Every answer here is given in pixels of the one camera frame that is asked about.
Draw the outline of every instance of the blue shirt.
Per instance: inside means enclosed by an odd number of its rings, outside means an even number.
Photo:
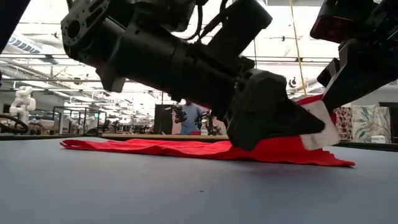
[[[195,124],[195,119],[202,114],[200,107],[194,103],[182,105],[182,109],[187,114],[187,119],[181,123],[180,134],[190,134],[192,131],[199,131],[198,126]]]

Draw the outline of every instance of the workbench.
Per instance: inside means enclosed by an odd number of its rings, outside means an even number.
[[[101,138],[81,138],[105,141]],[[355,168],[212,161],[1,141],[1,224],[367,224],[398,220],[398,154]]]
[[[164,141],[227,141],[228,136],[205,136],[205,135],[184,135],[184,134],[119,134],[103,133],[102,138],[106,139],[156,139]]]

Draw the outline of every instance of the white humanoid robot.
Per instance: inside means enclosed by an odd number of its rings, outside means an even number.
[[[33,88],[30,86],[21,86],[15,93],[15,100],[10,106],[10,115],[19,115],[23,123],[29,123],[29,112],[36,109],[36,100],[30,97]]]
[[[83,126],[84,119],[81,119],[79,123],[77,120],[74,120],[70,116],[67,116],[67,120],[69,120],[72,127],[75,127],[78,131],[81,131],[86,129],[86,127],[88,127],[91,124],[91,122],[95,120],[95,117],[94,116],[87,117],[85,126]]]

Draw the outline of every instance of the cable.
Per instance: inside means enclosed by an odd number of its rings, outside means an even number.
[[[201,27],[203,24],[203,6],[199,6],[197,5],[197,9],[198,9],[198,25],[197,25],[197,29],[195,31],[195,33],[193,33],[190,37],[188,38],[184,38],[183,40],[192,40],[195,37],[199,37],[200,36],[200,32],[201,32]]]
[[[228,2],[228,0],[222,0],[222,1],[221,1],[221,4],[220,4],[220,14],[222,14],[222,13],[225,11],[225,9],[226,9],[226,3],[227,3],[227,2]]]
[[[20,119],[17,119],[13,116],[9,116],[9,115],[4,115],[4,114],[0,114],[0,118],[5,118],[5,119],[9,119],[13,122],[15,122],[15,127],[19,124],[22,126],[22,129],[19,128],[10,128],[9,126],[6,126],[2,123],[0,123],[0,128],[8,133],[12,133],[12,134],[26,134],[29,131],[29,127],[22,122]]]
[[[299,51],[299,40],[297,38],[297,30],[296,25],[294,22],[294,13],[293,13],[293,0],[289,0],[290,10],[292,11],[292,21],[293,21],[293,30],[294,30],[294,40],[296,42],[296,49],[297,49],[297,58],[298,58],[298,66],[300,67],[300,76],[301,76],[301,83],[303,85],[304,95],[307,95],[307,89],[305,87],[305,81],[303,76],[303,68],[301,63],[300,51]]]
[[[217,14],[206,26],[203,28],[203,32],[200,34],[200,39],[204,38],[207,34],[209,34],[213,29],[216,28],[218,24],[223,22],[225,18],[228,17],[228,14],[237,7],[237,4],[232,4],[228,6],[225,10],[221,10],[220,13]]]
[[[254,38],[253,40],[253,44],[254,44],[254,60],[256,61],[256,68],[257,68],[257,50],[256,50],[256,38]]]

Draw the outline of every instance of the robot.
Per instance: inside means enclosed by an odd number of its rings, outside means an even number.
[[[29,112],[36,109],[35,99],[30,97],[33,88],[30,86],[21,86],[15,93],[15,100],[11,103],[9,112],[11,116],[18,116],[23,123],[29,123]]]
[[[114,132],[116,133],[120,129],[120,122],[119,120],[113,121],[111,125],[111,129],[114,129]]]
[[[104,125],[102,126],[102,132],[103,132],[103,133],[109,131],[109,125],[111,125],[111,121],[107,119],[107,120],[104,122]]]
[[[221,128],[213,124],[214,118],[215,116],[212,114],[211,111],[205,111],[202,113],[201,116],[195,118],[195,125],[197,125],[198,129],[201,130],[201,127],[203,126],[202,123],[205,123],[207,135],[220,136],[222,135]]]
[[[87,117],[85,120],[81,119],[80,122],[78,120],[74,120],[71,116],[67,116],[67,120],[70,122],[71,126],[74,127],[78,132],[85,131],[87,127],[91,124],[92,121],[95,120],[94,116]]]
[[[265,138],[323,131],[323,121],[288,98],[282,75],[258,70],[241,56],[272,22],[265,0],[236,0],[228,7],[222,0],[220,13],[201,29],[207,2],[68,0],[69,13],[61,22],[63,46],[70,58],[96,68],[107,91],[120,92],[129,78],[175,101],[187,98],[210,108],[224,121],[231,143],[244,150]],[[2,31],[1,44],[27,3],[4,9],[13,13],[5,19],[10,28]],[[318,77],[326,87],[323,102],[329,112],[398,78],[397,5],[396,0],[324,1],[310,35],[340,44],[340,59]],[[195,7],[197,31],[188,39],[172,35],[187,29]],[[222,28],[203,44],[201,39],[218,24]],[[197,92],[203,86],[207,91]]]
[[[186,112],[182,109],[181,105],[172,105],[172,110],[175,114],[175,117],[181,121],[184,122],[187,120],[187,114]]]

